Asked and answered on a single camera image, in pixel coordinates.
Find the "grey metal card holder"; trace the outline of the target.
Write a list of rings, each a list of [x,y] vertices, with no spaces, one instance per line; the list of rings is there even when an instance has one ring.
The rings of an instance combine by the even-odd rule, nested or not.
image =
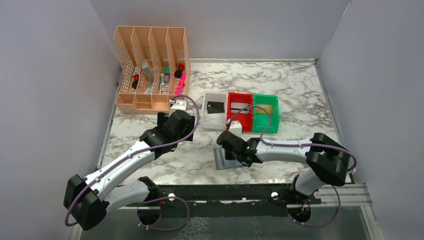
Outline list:
[[[223,148],[215,148],[213,150],[213,153],[215,159],[215,167],[218,171],[244,167],[244,165],[237,160],[227,160],[225,158],[225,150]]]

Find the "red plastic bin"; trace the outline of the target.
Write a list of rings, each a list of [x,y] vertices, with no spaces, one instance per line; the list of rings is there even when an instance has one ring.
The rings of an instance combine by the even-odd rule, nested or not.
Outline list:
[[[232,118],[240,109],[253,105],[253,94],[251,93],[237,93],[229,92],[227,100],[227,114],[226,119]],[[243,132],[251,132],[253,127],[253,110],[247,108],[242,110],[233,119],[239,121],[242,126]]]

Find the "green plastic bin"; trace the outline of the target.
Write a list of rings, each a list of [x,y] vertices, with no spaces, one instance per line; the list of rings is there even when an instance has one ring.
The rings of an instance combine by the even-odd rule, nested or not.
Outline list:
[[[279,99],[276,95],[254,94],[253,105],[265,109],[271,117],[271,125],[266,133],[276,134],[280,124]],[[259,108],[253,109],[252,132],[260,133],[269,125],[269,116]]]

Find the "white plastic bin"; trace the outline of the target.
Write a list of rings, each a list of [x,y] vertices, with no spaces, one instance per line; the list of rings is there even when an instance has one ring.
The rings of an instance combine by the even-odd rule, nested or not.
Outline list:
[[[227,121],[228,92],[205,91],[200,126],[207,130],[224,130]]]

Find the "white magnetic stripe card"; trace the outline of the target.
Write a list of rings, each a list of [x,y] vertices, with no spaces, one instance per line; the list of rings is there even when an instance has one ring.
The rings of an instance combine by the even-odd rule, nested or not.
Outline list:
[[[245,102],[231,102],[230,103],[230,112],[231,113],[237,113],[240,111],[241,114],[248,114],[249,109],[245,107],[248,107],[250,104]]]

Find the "peach plastic desk organizer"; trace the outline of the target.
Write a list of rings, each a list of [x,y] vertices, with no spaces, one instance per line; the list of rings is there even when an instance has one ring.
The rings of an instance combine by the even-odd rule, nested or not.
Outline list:
[[[185,27],[118,26],[113,40],[123,72],[116,106],[123,114],[168,112],[173,97],[188,95],[191,59]]]

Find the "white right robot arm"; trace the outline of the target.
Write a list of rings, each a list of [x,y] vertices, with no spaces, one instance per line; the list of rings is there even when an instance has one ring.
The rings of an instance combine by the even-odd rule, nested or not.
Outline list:
[[[324,185],[344,186],[349,169],[347,150],[323,133],[297,141],[272,141],[259,137],[243,140],[230,131],[216,140],[228,160],[250,167],[253,163],[294,162],[309,166],[290,187],[291,198],[304,200]]]

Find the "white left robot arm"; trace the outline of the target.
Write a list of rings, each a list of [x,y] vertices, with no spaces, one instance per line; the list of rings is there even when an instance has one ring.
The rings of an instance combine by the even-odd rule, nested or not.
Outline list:
[[[199,119],[184,110],[169,114],[160,112],[157,126],[145,130],[117,159],[86,177],[72,176],[67,182],[63,200],[67,210],[64,224],[90,230],[110,211],[134,203],[161,201],[158,186],[148,177],[129,185],[120,184],[136,170],[173,152],[179,143],[192,141],[198,124]]]

